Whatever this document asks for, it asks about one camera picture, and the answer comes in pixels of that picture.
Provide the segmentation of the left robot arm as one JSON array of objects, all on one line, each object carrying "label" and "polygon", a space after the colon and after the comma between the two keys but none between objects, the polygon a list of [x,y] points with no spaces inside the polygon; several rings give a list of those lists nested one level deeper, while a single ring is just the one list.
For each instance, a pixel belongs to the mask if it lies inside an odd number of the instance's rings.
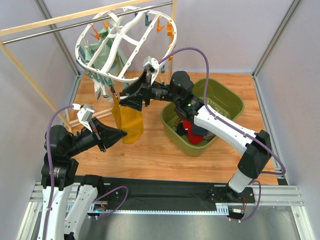
[{"label": "left robot arm", "polygon": [[70,211],[67,204],[79,163],[74,157],[92,147],[102,152],[112,147],[127,132],[107,126],[97,118],[89,121],[89,128],[72,134],[62,125],[50,128],[50,150],[44,156],[41,169],[43,194],[42,215],[37,238],[39,240],[77,240],[82,224],[88,217],[93,201],[105,191],[99,175],[85,175],[78,187]]}]

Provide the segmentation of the mustard yellow sock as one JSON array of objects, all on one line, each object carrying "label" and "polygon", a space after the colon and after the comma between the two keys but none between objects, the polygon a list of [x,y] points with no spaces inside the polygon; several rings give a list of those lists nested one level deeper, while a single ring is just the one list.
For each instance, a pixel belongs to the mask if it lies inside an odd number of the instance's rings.
[{"label": "mustard yellow sock", "polygon": [[117,128],[121,129],[122,128],[122,119],[121,119],[121,111],[120,111],[119,100],[117,98],[117,93],[116,93],[114,87],[111,87],[110,91],[112,93],[112,99],[113,99],[113,107],[112,107],[111,112],[114,117]]},{"label": "mustard yellow sock", "polygon": [[120,116],[121,129],[127,132],[122,142],[127,145],[135,143],[144,132],[142,112],[128,106],[121,106]]}]

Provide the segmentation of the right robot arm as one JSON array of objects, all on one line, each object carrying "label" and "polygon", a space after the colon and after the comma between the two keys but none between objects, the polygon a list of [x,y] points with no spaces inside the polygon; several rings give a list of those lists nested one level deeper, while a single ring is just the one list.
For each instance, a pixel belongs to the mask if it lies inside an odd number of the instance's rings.
[{"label": "right robot arm", "polygon": [[146,70],[123,89],[120,105],[141,111],[151,100],[174,103],[181,120],[203,128],[232,145],[241,155],[237,171],[227,183],[227,189],[242,193],[262,173],[272,156],[270,135],[238,125],[210,107],[204,98],[193,92],[194,83],[185,71],[174,72],[169,84],[153,80]]}]

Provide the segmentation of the navy blue sock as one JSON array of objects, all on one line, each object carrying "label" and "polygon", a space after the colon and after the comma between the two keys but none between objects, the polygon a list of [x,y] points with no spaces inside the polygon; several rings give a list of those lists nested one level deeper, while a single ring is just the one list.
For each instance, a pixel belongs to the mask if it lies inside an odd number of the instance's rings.
[{"label": "navy blue sock", "polygon": [[203,128],[203,127],[200,127],[200,126],[197,126],[197,125],[193,125],[192,126],[192,133],[196,136],[203,136],[205,137],[207,134],[208,134],[208,130]]}]

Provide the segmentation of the grey sock red stripes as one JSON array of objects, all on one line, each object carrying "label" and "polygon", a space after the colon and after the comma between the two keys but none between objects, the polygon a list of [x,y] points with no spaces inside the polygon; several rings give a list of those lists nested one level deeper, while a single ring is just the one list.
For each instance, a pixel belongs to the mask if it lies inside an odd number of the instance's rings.
[{"label": "grey sock red stripes", "polygon": [[207,131],[206,135],[203,137],[203,140],[211,141],[215,137],[216,135],[214,133]]}]

